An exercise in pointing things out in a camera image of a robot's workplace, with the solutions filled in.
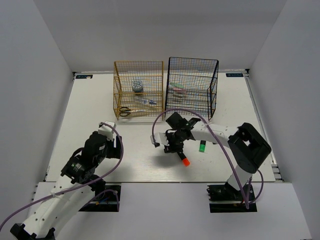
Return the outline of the pink correction tape dispenser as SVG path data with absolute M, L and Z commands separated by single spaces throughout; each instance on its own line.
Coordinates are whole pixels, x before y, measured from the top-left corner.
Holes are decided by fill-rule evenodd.
M 184 88 L 180 88 L 180 87 L 173 87 L 173 91 L 174 92 L 185 92 L 186 90 Z

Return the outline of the green correction tape dispenser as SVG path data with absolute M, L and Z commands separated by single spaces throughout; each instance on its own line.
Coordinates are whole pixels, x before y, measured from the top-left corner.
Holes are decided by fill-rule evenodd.
M 181 85 L 181 84 L 179 84 L 179 83 L 175 83 L 175 82 L 171 82 L 169 85 L 172 86 L 172 87 L 174 87 L 174 88 L 180 88 L 180 89 L 183 89 L 183 88 L 184 88 L 183 85 Z

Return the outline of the round blue white tape tin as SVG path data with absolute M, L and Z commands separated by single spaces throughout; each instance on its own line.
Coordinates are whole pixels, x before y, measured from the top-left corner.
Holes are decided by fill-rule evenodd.
M 144 86 L 143 86 L 143 82 L 141 80 L 133 80 L 131 83 L 131 88 L 135 94 L 139 94 L 139 93 L 144 92 Z

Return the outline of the grey white eraser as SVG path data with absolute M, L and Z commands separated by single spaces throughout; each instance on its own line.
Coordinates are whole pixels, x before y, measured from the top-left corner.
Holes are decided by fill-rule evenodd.
M 173 97 L 178 98 L 178 99 L 186 99 L 187 94 L 185 92 L 174 92 Z

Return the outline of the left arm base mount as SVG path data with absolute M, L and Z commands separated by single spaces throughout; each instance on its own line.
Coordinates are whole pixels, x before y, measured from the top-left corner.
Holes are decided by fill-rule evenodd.
M 120 184 L 106 185 L 107 191 L 83 206 L 79 212 L 116 213 L 120 210 Z

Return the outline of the black handled scissors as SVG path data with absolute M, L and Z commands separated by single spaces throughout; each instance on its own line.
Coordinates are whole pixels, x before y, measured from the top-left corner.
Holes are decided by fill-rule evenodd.
M 143 113 L 143 112 L 147 112 L 148 110 L 147 109 L 131 109 L 129 107 L 121 107 L 119 109 L 119 116 L 120 117 L 127 117 L 131 114 L 135 114 L 135 113 Z

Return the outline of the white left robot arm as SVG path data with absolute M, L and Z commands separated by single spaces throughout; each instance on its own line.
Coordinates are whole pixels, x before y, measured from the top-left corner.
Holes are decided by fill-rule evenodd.
M 39 199 L 38 208 L 22 223 L 14 224 L 10 233 L 17 240 L 56 239 L 80 209 L 114 192 L 95 171 L 104 159 L 121 161 L 123 153 L 122 138 L 114 128 L 94 131 L 62 168 L 50 195 Z

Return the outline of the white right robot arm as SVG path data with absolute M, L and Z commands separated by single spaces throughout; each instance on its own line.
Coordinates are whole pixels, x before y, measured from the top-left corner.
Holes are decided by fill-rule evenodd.
M 210 124 L 201 118 L 189 120 L 174 112 L 167 120 L 170 129 L 155 136 L 156 141 L 164 146 L 165 153 L 177 153 L 183 157 L 184 142 L 206 141 L 223 148 L 229 148 L 236 165 L 225 184 L 214 186 L 211 190 L 213 201 L 238 201 L 246 198 L 245 186 L 250 178 L 271 153 L 268 142 L 250 123 L 238 127 Z

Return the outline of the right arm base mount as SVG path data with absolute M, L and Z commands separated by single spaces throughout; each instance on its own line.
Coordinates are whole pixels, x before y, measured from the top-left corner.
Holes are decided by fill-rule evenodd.
M 209 211 L 217 213 L 256 213 L 258 211 L 255 202 L 253 186 L 249 190 L 249 208 L 246 208 L 245 200 L 240 191 L 229 191 L 224 184 L 212 184 L 206 188 L 209 200 Z

